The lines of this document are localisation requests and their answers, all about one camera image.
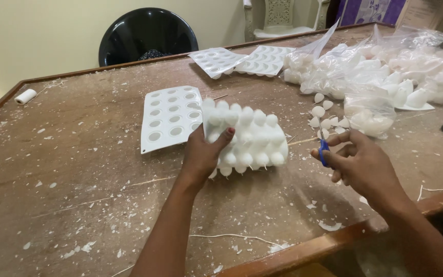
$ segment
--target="beige wall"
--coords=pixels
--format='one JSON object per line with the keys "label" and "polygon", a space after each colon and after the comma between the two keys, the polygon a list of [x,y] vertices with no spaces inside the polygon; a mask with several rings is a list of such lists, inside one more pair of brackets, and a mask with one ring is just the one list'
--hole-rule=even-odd
{"label": "beige wall", "polygon": [[[313,27],[317,0],[295,1],[296,25]],[[200,49],[244,42],[242,0],[0,0],[0,97],[23,79],[98,67],[107,28],[149,6],[186,20]]]}

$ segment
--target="white silicone mold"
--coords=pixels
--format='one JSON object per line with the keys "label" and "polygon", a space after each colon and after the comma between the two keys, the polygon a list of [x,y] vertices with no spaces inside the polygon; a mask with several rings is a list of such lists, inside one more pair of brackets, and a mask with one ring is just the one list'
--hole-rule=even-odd
{"label": "white silicone mold", "polygon": [[[278,117],[266,115],[261,110],[243,109],[239,104],[215,101],[206,98],[202,104],[204,135],[213,143],[227,127],[235,128],[235,136],[221,152],[217,168],[224,176],[244,173],[247,167],[257,170],[260,167],[282,166],[288,157],[288,144],[283,130],[278,125]],[[215,170],[210,178],[215,177]]]}
{"label": "white silicone mold", "polygon": [[293,50],[295,48],[260,45],[249,55],[248,60],[235,67],[235,71],[251,75],[256,74],[257,76],[266,75],[274,77],[283,67],[283,59],[286,54]]}
{"label": "white silicone mold", "polygon": [[187,142],[202,122],[198,88],[181,86],[145,96],[141,127],[141,154]]}
{"label": "white silicone mold", "polygon": [[234,67],[249,58],[248,55],[235,54],[222,47],[190,53],[189,57],[212,79],[220,78],[222,73],[231,74]]}

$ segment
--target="wooden table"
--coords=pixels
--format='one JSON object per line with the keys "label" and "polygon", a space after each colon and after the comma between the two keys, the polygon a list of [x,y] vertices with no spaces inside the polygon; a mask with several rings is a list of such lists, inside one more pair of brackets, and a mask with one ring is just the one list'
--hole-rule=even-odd
{"label": "wooden table", "polygon": [[[301,47],[322,33],[230,48],[249,54],[263,43]],[[338,28],[325,50],[371,33],[372,25]],[[203,97],[228,94],[229,103],[274,112],[284,131],[297,135],[285,167],[208,181],[191,224],[192,234],[258,236],[297,246],[268,255],[269,245],[254,239],[190,238],[187,276],[212,274],[220,264],[228,270],[218,276],[280,273],[385,230],[358,194],[333,184],[331,171],[310,158],[310,149],[319,146],[307,125],[313,97],[280,78],[234,73],[213,80],[189,57],[176,55],[25,80],[0,100],[0,276],[113,276],[136,262],[184,148],[140,154],[144,96],[181,85],[198,87]],[[15,95],[29,88],[41,93],[16,105]],[[342,107],[336,104],[328,114],[342,116]],[[443,106],[399,111],[389,138],[378,141],[412,199],[421,185],[443,188],[441,124]],[[423,198],[425,213],[443,209],[443,191],[424,191]],[[312,200],[317,208],[310,210]],[[326,234],[318,220],[346,228]]]}

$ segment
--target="ornate chair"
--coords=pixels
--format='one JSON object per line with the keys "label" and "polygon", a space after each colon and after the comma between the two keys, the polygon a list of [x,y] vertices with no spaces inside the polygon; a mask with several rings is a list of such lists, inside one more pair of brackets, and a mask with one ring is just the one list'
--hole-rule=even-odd
{"label": "ornate chair", "polygon": [[244,11],[246,13],[246,41],[307,33],[326,28],[326,13],[331,0],[316,0],[319,2],[319,8],[317,10],[316,22],[314,23],[313,28],[305,26],[293,27],[294,0],[265,1],[266,17],[264,20],[264,29],[254,30],[252,0],[244,0]]}

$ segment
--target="right hand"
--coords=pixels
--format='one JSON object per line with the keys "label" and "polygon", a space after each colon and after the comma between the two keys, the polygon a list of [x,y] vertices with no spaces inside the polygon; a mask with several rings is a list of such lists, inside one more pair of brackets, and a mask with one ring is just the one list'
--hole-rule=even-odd
{"label": "right hand", "polygon": [[[365,197],[369,205],[379,213],[390,209],[411,207],[409,199],[398,180],[388,155],[366,135],[350,130],[330,138],[329,146],[346,144],[336,153],[323,151],[324,160],[335,171],[331,180],[343,180],[356,192]],[[312,149],[311,155],[320,161],[319,151]]]}

